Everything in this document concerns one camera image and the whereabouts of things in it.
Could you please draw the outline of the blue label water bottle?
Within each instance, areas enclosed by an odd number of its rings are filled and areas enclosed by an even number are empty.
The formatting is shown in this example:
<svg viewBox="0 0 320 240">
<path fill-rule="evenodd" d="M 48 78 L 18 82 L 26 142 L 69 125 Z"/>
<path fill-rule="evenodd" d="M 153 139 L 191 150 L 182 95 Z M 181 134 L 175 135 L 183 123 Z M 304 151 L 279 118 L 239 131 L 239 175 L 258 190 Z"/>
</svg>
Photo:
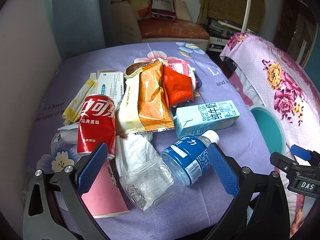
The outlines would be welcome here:
<svg viewBox="0 0 320 240">
<path fill-rule="evenodd" d="M 185 135 L 162 153 L 163 162 L 184 186 L 195 183 L 210 167 L 208 147 L 219 143 L 218 134 L 208 130 L 202 135 Z"/>
</svg>

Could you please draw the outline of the red cola can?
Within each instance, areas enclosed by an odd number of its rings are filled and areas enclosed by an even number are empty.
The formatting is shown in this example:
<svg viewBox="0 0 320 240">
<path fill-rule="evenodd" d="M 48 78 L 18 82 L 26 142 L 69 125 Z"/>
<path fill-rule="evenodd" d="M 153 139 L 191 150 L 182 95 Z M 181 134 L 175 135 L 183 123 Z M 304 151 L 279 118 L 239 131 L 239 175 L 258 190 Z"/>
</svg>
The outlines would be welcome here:
<svg viewBox="0 0 320 240">
<path fill-rule="evenodd" d="M 92 152 L 98 143 L 108 147 L 108 159 L 114 159 L 116 121 L 114 101 L 105 95 L 92 94 L 85 98 L 80 111 L 77 153 Z"/>
</svg>

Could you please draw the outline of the clear plastic container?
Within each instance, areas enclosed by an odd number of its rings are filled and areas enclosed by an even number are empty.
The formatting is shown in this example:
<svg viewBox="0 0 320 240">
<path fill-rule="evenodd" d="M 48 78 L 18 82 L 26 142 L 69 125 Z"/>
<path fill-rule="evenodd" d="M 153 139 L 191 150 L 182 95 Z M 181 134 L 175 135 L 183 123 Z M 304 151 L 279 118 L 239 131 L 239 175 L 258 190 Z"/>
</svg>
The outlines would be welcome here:
<svg viewBox="0 0 320 240">
<path fill-rule="evenodd" d="M 183 181 L 159 156 L 119 178 L 120 184 L 134 206 L 151 214 L 185 190 Z"/>
</svg>

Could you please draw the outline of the yellow white plastic wrapper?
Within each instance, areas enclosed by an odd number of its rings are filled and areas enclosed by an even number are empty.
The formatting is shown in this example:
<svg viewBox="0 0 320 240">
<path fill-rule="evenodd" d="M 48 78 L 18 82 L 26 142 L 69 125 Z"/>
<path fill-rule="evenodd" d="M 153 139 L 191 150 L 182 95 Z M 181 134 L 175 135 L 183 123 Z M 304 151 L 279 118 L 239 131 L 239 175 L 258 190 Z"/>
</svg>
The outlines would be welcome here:
<svg viewBox="0 0 320 240">
<path fill-rule="evenodd" d="M 70 102 L 65 109 L 62 117 L 65 126 L 75 123 L 80 118 L 80 111 L 82 109 L 84 100 L 87 96 L 95 92 L 97 86 L 97 75 L 91 73 L 89 79 L 80 88 L 75 98 Z"/>
</svg>

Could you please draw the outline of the white tissue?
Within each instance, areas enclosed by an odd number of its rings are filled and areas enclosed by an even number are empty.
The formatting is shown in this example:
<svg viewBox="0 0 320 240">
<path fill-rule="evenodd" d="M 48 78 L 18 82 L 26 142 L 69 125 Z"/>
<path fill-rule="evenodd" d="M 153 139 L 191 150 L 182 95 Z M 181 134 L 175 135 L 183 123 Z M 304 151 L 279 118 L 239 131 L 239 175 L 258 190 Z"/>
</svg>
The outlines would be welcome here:
<svg viewBox="0 0 320 240">
<path fill-rule="evenodd" d="M 152 133 L 129 134 L 125 138 L 116 136 L 115 160 L 119 177 L 140 168 L 157 155 L 152 139 Z"/>
</svg>

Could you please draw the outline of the blue white milk carton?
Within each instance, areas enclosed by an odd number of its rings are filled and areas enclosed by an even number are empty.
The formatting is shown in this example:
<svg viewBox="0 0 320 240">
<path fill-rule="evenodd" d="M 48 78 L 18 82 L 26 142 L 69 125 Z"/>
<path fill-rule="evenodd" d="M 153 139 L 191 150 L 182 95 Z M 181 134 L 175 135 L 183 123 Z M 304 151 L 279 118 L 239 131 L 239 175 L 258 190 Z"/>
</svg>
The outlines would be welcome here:
<svg viewBox="0 0 320 240">
<path fill-rule="evenodd" d="M 238 117 L 240 113 L 231 100 L 178 107 L 174 116 L 176 135 L 197 136 L 208 130 L 228 128 Z"/>
</svg>

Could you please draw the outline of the white bread wrapper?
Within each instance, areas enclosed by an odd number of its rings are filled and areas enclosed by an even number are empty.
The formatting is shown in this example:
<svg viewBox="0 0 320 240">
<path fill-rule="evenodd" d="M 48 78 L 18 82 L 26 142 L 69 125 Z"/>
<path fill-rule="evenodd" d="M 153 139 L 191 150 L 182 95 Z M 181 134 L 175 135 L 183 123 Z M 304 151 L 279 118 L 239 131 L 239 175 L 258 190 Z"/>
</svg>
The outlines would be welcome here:
<svg viewBox="0 0 320 240">
<path fill-rule="evenodd" d="M 116 134 L 125 136 L 130 133 L 143 133 L 145 128 L 138 113 L 139 75 L 149 62 L 139 62 L 125 69 L 125 93 L 116 111 Z"/>
</svg>

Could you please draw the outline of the orange snack wrapper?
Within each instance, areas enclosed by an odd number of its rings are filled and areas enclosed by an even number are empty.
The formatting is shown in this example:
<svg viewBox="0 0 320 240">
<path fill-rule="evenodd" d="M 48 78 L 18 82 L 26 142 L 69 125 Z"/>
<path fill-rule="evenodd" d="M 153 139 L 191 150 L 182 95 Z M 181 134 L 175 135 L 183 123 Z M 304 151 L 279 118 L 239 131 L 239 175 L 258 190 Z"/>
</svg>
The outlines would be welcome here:
<svg viewBox="0 0 320 240">
<path fill-rule="evenodd" d="M 138 114 L 146 131 L 173 129 L 174 122 L 165 104 L 161 85 L 163 63 L 155 61 L 139 74 Z"/>
</svg>

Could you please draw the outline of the white medicine box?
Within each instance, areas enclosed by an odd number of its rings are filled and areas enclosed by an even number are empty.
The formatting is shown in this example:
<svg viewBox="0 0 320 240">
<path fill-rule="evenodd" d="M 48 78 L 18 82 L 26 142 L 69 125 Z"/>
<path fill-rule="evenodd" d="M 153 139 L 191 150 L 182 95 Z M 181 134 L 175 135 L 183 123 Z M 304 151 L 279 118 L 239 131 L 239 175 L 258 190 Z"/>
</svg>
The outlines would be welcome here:
<svg viewBox="0 0 320 240">
<path fill-rule="evenodd" d="M 124 74 L 118 70 L 97 71 L 97 81 L 93 89 L 93 94 L 108 96 L 118 105 L 124 95 Z"/>
</svg>

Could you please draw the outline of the red foil snack packet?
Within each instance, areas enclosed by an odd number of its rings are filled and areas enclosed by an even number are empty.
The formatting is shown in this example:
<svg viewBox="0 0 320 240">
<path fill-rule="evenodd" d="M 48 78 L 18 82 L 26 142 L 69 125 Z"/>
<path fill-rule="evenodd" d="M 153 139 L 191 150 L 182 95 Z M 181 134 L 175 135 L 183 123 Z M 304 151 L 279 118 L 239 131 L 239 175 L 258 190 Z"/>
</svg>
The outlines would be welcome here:
<svg viewBox="0 0 320 240">
<path fill-rule="evenodd" d="M 189 76 L 164 66 L 162 83 L 165 103 L 168 108 L 194 100 L 193 84 Z"/>
</svg>

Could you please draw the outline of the pink white snack packet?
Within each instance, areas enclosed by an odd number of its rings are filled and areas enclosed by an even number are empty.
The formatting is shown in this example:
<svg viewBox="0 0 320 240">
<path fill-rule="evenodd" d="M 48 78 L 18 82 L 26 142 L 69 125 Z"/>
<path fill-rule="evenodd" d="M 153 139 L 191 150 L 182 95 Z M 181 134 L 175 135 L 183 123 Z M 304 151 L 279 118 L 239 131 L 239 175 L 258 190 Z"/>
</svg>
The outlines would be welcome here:
<svg viewBox="0 0 320 240">
<path fill-rule="evenodd" d="M 168 61 L 168 67 L 180 74 L 190 77 L 193 85 L 193 90 L 196 89 L 197 79 L 195 77 L 195 68 L 192 68 L 189 62 L 184 60 L 170 60 Z"/>
</svg>

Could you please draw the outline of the teal plastic trash bin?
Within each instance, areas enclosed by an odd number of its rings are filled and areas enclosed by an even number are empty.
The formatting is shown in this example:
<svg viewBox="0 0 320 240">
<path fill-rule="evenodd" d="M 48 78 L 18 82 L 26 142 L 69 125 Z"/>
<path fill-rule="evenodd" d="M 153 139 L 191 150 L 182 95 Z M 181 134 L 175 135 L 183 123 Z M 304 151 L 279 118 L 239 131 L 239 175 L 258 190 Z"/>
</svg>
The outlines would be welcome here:
<svg viewBox="0 0 320 240">
<path fill-rule="evenodd" d="M 249 110 L 257 122 L 269 152 L 285 154 L 286 137 L 278 118 L 263 105 L 253 105 Z"/>
</svg>

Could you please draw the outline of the pink floral quilt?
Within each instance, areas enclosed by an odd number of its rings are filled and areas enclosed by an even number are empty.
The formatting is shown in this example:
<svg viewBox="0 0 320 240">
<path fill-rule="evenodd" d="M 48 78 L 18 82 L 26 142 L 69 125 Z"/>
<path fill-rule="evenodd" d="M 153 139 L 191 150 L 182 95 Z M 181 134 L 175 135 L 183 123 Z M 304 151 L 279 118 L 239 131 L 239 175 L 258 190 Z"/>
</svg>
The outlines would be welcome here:
<svg viewBox="0 0 320 240">
<path fill-rule="evenodd" d="M 307 165 L 290 151 L 292 145 L 319 151 L 319 92 L 304 69 L 253 34 L 234 34 L 220 58 L 235 65 L 229 81 L 245 104 L 263 105 L 277 117 L 285 134 L 285 155 Z"/>
</svg>

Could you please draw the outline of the black white tv stand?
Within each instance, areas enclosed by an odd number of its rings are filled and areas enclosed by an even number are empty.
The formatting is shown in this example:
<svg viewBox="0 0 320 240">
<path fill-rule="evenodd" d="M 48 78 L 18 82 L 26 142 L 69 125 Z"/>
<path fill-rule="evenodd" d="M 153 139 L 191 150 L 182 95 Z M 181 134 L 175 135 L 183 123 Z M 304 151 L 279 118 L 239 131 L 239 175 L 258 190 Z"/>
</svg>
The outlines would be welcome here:
<svg viewBox="0 0 320 240">
<path fill-rule="evenodd" d="M 241 32 L 241 25 L 229 20 L 219 20 L 207 17 L 204 24 L 204 30 L 210 35 L 207 51 L 220 53 L 225 46 L 230 49 L 242 42 L 249 34 L 257 35 L 254 31 L 246 29 Z"/>
</svg>

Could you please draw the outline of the beige sofa orange cushion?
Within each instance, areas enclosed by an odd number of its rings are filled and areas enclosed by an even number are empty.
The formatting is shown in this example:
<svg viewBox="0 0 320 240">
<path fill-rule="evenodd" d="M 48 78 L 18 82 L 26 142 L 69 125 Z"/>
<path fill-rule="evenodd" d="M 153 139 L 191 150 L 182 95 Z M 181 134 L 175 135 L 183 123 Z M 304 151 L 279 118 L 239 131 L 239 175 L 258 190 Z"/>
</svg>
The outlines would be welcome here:
<svg viewBox="0 0 320 240">
<path fill-rule="evenodd" d="M 151 18 L 137 20 L 129 0 L 111 0 L 111 15 L 117 45 L 146 42 L 176 42 L 182 53 L 204 54 L 209 34 L 191 20 L 185 1 L 174 0 L 175 21 Z"/>
</svg>

